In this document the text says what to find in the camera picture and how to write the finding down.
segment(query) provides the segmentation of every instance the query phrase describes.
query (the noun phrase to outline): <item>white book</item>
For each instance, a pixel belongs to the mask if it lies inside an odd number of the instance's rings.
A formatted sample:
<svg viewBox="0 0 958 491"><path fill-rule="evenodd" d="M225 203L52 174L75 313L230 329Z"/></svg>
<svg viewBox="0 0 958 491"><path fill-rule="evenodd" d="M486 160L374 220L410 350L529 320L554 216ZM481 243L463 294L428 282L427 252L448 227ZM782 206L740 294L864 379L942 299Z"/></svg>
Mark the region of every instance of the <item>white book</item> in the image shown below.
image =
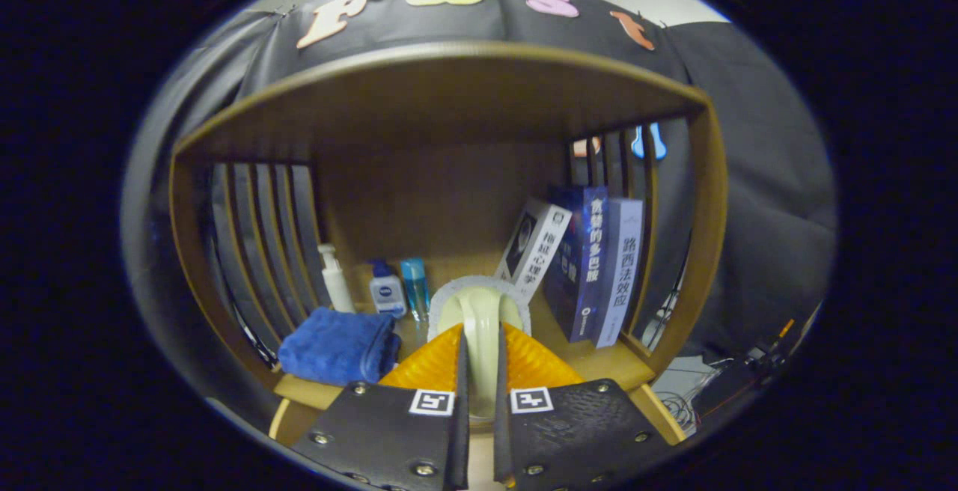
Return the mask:
<svg viewBox="0 0 958 491"><path fill-rule="evenodd" d="M571 212L554 204L533 198L526 201L493 274L516 286L522 299L519 304L529 304L536 293L571 218Z"/></svg>
<svg viewBox="0 0 958 491"><path fill-rule="evenodd" d="M629 314L629 301L635 290L636 274L639 267L639 253L642 251L641 200L610 198L608 200L609 233L615 242L615 248L606 255L605 273L612 273L603 282L608 304L599 311L602 316L596 322L592 341L596 348L610 347L619 338L619 331Z"/></svg>

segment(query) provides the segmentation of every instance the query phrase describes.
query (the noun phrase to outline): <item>blue book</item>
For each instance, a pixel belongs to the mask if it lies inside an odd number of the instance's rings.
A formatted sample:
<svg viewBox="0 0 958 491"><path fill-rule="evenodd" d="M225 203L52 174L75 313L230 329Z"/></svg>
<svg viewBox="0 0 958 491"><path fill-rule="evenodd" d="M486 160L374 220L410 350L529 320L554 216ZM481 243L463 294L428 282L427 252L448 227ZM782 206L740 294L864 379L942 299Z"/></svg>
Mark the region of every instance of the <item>blue book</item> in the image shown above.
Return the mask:
<svg viewBox="0 0 958 491"><path fill-rule="evenodd" d="M608 190L604 186L549 188L549 201L572 212L542 280L542 290L570 342L589 340L602 300L608 246Z"/></svg>
<svg viewBox="0 0 958 491"><path fill-rule="evenodd" d="M615 344L629 314L642 249L642 208L640 200L612 198L608 201L608 254L602 277L602 296L606 301L599 307L592 328L596 348Z"/></svg>

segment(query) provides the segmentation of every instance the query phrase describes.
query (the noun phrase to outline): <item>wooden shelf frame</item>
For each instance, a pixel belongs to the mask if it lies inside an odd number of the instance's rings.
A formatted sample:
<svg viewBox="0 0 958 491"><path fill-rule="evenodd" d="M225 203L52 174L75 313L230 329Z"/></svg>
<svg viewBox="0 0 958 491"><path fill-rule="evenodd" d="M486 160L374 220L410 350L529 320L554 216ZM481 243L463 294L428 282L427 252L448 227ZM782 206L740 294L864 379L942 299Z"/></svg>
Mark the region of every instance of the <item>wooden shelf frame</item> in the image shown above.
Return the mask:
<svg viewBox="0 0 958 491"><path fill-rule="evenodd" d="M174 146L170 201L177 252L220 340L274 388L280 376L263 366L213 286L196 212L199 171L215 163L311 165L320 154L336 150L569 144L675 118L688 123L695 178L689 267L673 317L649 351L632 335L646 297L656 234L656 170L646 163L649 222L637 270L640 292L620 333L620 342L658 376L687 340L714 279L725 230L727 170L709 97L622 61L514 42L437 42L342 58L286 78L226 108ZM650 161L654 146L649 127L643 130ZM625 147L620 150L627 156ZM624 163L623 171L629 167ZM636 197L633 182L627 178L629 197Z"/></svg>

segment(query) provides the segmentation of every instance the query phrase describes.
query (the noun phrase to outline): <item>blue cap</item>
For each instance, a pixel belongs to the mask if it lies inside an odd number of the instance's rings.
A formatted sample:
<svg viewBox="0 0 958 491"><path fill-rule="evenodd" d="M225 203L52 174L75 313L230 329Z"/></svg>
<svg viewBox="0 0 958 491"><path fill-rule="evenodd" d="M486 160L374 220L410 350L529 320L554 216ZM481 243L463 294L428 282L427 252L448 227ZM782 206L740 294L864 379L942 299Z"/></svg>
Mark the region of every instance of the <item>blue cap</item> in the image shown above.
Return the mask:
<svg viewBox="0 0 958 491"><path fill-rule="evenodd" d="M400 263L403 277L406 279L423 279L425 277L425 263L421 257L410 257Z"/></svg>
<svg viewBox="0 0 958 491"><path fill-rule="evenodd" d="M383 259L373 259L369 264L373 265L373 276L377 278L393 275L393 270Z"/></svg>

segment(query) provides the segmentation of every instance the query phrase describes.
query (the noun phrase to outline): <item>orange gripper pad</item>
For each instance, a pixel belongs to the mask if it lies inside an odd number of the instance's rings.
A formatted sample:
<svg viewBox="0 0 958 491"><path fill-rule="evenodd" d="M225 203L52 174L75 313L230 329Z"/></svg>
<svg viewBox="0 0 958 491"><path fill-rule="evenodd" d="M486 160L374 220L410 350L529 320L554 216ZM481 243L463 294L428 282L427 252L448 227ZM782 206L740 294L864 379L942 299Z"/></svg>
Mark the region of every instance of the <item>orange gripper pad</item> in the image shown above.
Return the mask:
<svg viewBox="0 0 958 491"><path fill-rule="evenodd" d="M463 324L459 323L437 335L428 344L400 362L379 381L380 385L398 388L456 391L456 373L459 362L459 338Z"/></svg>
<svg viewBox="0 0 958 491"><path fill-rule="evenodd" d="M506 328L507 388L557 388L585 382L545 345L509 323L502 324Z"/></svg>

